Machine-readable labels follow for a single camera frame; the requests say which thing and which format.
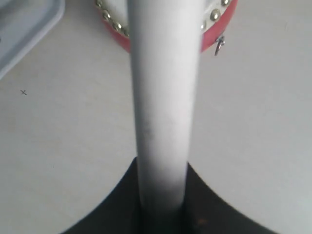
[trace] white table surface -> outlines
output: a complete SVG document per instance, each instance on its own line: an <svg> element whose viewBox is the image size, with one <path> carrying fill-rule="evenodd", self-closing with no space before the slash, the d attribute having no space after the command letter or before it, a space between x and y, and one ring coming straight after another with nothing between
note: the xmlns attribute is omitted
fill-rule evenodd
<svg viewBox="0 0 312 234"><path fill-rule="evenodd" d="M312 233L312 2L240 0L202 54L190 162L223 199L284 234ZM93 1L0 81L0 233L55 234L136 156L129 55Z"/></svg>

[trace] white tray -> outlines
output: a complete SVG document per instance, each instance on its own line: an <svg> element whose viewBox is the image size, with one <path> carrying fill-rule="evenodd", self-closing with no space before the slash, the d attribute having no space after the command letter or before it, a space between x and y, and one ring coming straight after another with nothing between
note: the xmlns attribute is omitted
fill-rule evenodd
<svg viewBox="0 0 312 234"><path fill-rule="evenodd" d="M0 79L62 18L65 0L0 0Z"/></svg>

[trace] white cylindrical stand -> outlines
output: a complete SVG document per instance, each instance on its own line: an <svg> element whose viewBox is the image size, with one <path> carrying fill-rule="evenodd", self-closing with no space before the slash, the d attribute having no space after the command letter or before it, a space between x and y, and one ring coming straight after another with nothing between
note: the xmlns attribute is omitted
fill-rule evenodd
<svg viewBox="0 0 312 234"><path fill-rule="evenodd" d="M184 199L203 11L204 0L128 0L140 200L156 225Z"/></svg>

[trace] metal hook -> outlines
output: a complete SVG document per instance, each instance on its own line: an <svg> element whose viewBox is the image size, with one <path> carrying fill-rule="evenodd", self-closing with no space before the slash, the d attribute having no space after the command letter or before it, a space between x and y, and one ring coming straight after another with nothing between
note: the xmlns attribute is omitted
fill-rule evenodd
<svg viewBox="0 0 312 234"><path fill-rule="evenodd" d="M225 44L225 37L224 36L220 36L216 42L218 43L218 45L216 46L216 50L215 50L215 53L214 53L214 56L217 56L221 47Z"/></svg>

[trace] black stand base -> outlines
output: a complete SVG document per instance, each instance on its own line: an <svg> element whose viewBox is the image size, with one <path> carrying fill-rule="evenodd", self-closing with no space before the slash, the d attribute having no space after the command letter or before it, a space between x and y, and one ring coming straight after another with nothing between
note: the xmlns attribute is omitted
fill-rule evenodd
<svg viewBox="0 0 312 234"><path fill-rule="evenodd" d="M274 234L219 198L189 165L183 207L184 234ZM141 234L137 160L111 194L63 234Z"/></svg>

